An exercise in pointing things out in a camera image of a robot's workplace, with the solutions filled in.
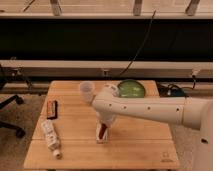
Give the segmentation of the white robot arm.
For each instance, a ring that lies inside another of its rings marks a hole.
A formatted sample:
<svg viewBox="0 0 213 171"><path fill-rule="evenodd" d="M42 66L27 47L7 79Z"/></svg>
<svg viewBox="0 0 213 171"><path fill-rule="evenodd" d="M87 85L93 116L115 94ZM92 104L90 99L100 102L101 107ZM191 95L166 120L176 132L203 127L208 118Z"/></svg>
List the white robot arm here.
<svg viewBox="0 0 213 171"><path fill-rule="evenodd" d="M101 123L116 115L183 125L200 131L192 171L213 171L213 100L193 97L121 98L118 88L105 84L92 106Z"/></svg>

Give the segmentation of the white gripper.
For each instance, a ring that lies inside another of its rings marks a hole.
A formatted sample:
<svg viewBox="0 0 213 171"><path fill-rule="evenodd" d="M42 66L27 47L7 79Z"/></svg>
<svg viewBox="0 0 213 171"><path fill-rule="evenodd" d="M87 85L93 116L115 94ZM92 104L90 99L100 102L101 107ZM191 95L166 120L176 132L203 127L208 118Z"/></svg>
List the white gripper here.
<svg viewBox="0 0 213 171"><path fill-rule="evenodd" d="M99 121L96 127L96 141L98 143L106 143L108 141L108 127L115 122L116 116L104 112L97 112L96 115Z"/></svg>

